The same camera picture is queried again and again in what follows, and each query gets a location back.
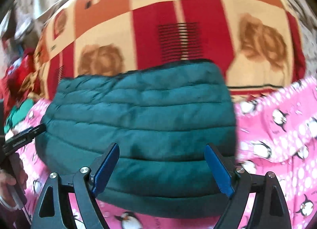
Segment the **dark green quilted puffer jacket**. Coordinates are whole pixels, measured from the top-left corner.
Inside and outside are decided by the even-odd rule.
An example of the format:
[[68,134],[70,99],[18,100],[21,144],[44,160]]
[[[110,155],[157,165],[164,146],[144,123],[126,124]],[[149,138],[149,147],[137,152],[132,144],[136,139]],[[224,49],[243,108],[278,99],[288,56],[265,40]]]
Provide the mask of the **dark green quilted puffer jacket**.
[[44,164],[74,173],[118,144],[120,158],[98,199],[164,218],[220,215],[228,199],[204,158],[213,144],[235,158],[234,106],[217,65],[180,61],[114,77],[64,78],[35,140]]

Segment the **green cloth item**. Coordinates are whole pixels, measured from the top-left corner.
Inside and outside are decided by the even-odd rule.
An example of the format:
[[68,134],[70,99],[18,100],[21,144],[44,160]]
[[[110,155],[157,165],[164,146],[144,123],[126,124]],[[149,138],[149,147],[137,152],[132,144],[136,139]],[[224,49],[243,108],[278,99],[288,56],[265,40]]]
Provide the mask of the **green cloth item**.
[[5,121],[4,133],[8,133],[10,129],[23,121],[33,105],[32,99],[26,99],[19,107],[14,106]]

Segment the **red orange rose patterned blanket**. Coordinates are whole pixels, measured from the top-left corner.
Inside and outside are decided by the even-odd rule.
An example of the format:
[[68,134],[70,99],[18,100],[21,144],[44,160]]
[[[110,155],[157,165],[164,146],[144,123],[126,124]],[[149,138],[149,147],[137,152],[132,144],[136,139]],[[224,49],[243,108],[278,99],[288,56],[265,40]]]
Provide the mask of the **red orange rose patterned blanket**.
[[234,101],[286,87],[306,69],[286,0],[69,0],[41,33],[36,84],[52,99],[65,77],[196,59],[218,66]]

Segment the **red shiny fabric pile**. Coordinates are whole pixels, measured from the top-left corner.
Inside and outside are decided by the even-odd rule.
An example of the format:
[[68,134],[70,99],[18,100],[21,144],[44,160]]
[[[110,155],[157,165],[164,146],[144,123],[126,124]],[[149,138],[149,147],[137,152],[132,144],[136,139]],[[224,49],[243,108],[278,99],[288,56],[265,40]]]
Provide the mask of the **red shiny fabric pile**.
[[4,119],[12,108],[25,101],[30,93],[40,94],[40,82],[35,73],[34,50],[26,49],[17,66],[11,65],[1,79],[1,100],[3,100]]

